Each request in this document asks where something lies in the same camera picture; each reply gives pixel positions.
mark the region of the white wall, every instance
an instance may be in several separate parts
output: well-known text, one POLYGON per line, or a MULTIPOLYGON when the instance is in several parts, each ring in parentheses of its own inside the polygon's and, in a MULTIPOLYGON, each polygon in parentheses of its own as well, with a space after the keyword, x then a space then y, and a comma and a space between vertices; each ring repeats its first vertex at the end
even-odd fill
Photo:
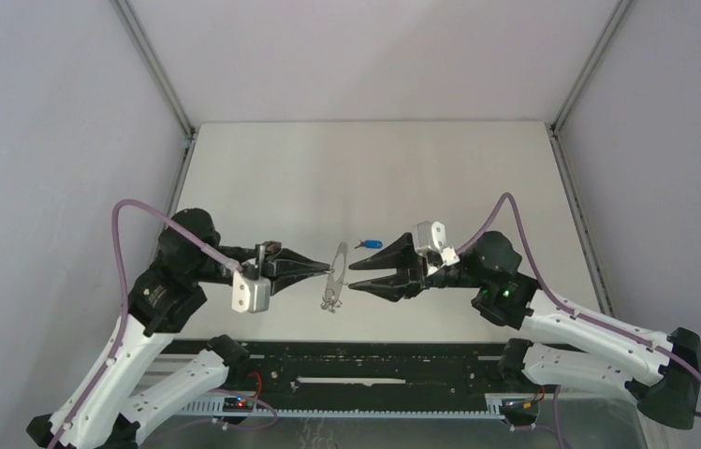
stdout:
POLYGON ((552 121, 616 3, 132 2, 195 123, 552 121))
POLYGON ((622 317, 701 335, 701 2, 637 2, 562 139, 622 317))
MULTIPOLYGON (((109 2, 0 2, 0 447, 59 407, 118 312, 110 209, 167 203, 183 147, 109 2)), ((158 224, 124 215, 129 275, 158 224)))

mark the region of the glass surface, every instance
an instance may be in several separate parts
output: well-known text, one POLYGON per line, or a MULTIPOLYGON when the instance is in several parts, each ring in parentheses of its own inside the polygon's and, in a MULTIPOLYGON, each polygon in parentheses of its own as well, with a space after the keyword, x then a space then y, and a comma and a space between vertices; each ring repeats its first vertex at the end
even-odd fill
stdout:
MULTIPOLYGON (((560 404, 562 432, 573 449, 645 448, 636 408, 602 399, 564 399, 560 404)), ((160 435, 193 418, 174 417, 154 435, 160 435)), ((247 420, 261 424, 262 418, 247 420)), ((551 404, 541 403, 538 424, 553 426, 551 404)), ((259 431, 223 431, 203 425, 184 429, 165 439, 144 443, 149 449, 554 449, 554 435, 543 430, 509 432, 495 420, 447 419, 334 419, 288 418, 259 431)))

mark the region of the gray wall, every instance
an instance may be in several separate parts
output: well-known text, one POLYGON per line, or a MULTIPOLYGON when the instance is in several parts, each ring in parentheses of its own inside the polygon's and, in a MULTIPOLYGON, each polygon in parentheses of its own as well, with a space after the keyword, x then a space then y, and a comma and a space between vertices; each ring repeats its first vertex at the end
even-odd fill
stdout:
MULTIPOLYGON (((183 135, 109 2, 0 2, 0 447, 32 447, 118 313, 110 209, 164 207, 183 135)), ((129 275, 158 223, 130 211, 129 275)))
POLYGON ((621 317, 701 335, 700 1, 636 2, 562 141, 621 317))

